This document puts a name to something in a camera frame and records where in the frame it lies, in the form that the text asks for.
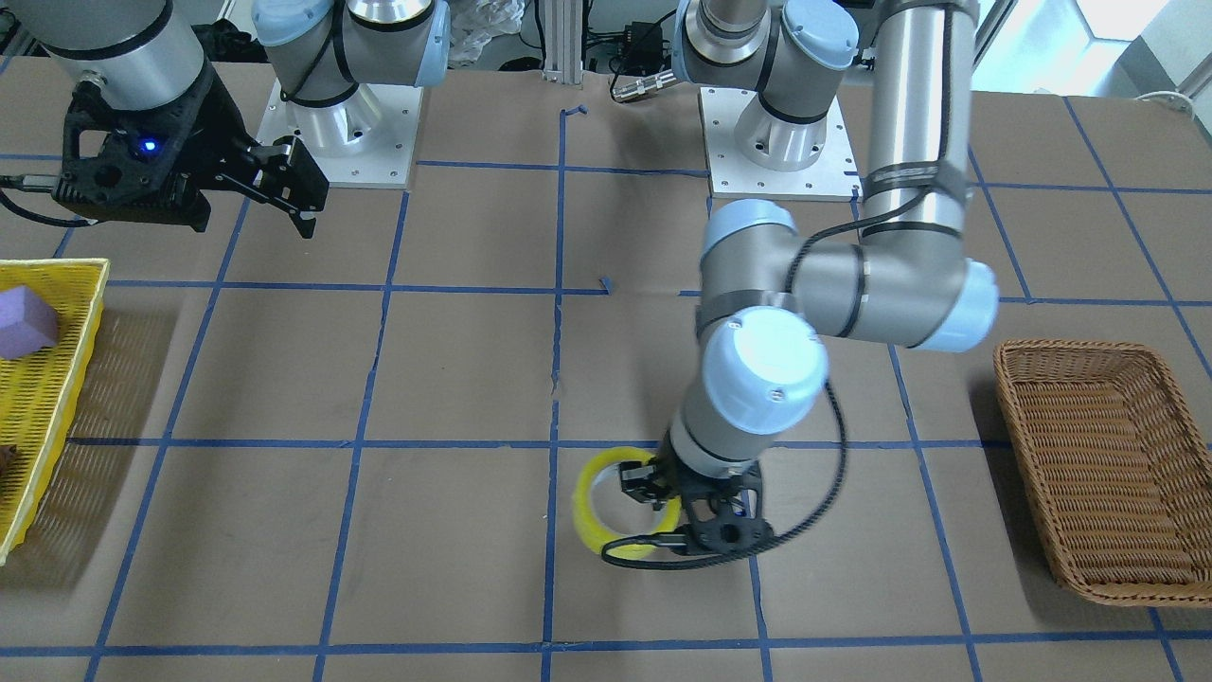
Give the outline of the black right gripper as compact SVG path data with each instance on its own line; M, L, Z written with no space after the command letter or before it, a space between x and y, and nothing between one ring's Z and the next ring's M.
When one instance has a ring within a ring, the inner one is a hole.
M284 211L314 237L328 177L298 134L261 147L213 65L183 94L147 111L118 111L99 75L82 75L63 121L51 197L91 220L187 225L204 233L208 189L238 191Z

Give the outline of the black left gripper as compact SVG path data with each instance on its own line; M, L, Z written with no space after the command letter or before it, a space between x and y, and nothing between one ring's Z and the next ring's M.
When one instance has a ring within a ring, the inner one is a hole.
M617 466L621 492L645 499L654 511L693 508L703 502L710 512L761 512L764 480L758 460L719 460L687 432L667 432L653 463L625 460Z

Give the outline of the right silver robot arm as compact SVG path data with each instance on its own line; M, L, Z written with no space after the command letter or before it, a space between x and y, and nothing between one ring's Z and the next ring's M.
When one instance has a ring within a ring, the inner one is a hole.
M61 170L6 174L96 222L178 224L204 233L208 190L238 191L311 237L328 200L319 157L362 151L381 132L373 86L433 87L448 64L445 1L256 1L257 35L191 25L170 1L12 1L8 8L74 79ZM295 118L261 142L211 58L259 44L278 104Z

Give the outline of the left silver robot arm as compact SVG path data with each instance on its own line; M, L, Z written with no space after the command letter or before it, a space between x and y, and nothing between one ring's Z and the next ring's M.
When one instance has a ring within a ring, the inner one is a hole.
M991 269L964 254L974 1L882 1L861 219L804 237L791 213L747 197L713 210L701 254L697 374L653 462L625 492L687 495L680 475L733 478L800 423L827 384L822 336L966 353L991 328ZM808 168L861 51L835 1L684 1L680 81L750 91L737 138L748 160Z

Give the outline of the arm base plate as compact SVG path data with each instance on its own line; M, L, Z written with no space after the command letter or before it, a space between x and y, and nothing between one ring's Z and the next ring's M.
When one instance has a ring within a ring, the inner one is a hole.
M364 84L350 99L307 108L280 98L278 82L257 138L301 138L333 188L407 189L427 88Z
M772 116L753 91L702 87L701 118L713 197L848 202L862 195L839 99L825 118L795 124Z

